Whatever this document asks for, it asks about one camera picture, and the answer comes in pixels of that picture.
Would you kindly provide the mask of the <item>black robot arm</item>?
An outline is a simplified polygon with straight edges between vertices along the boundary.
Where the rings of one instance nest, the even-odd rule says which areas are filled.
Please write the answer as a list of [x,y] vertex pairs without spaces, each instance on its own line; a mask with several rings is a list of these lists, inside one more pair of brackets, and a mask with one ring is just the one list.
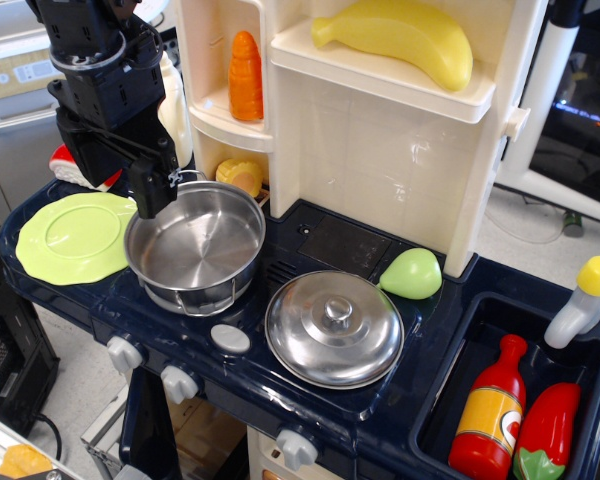
[[166,98],[157,30],[134,1],[32,1],[63,73],[48,86],[56,124],[86,180],[102,184],[125,170],[141,218],[177,196],[175,143],[159,119]]

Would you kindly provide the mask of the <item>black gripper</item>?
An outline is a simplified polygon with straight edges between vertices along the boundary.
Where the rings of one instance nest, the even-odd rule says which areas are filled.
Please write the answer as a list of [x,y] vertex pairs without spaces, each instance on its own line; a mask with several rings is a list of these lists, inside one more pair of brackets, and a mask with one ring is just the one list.
[[153,219],[177,198],[170,177],[178,167],[176,145],[151,105],[121,124],[98,126],[65,106],[56,110],[61,137],[83,175],[98,185],[123,171],[141,219]]

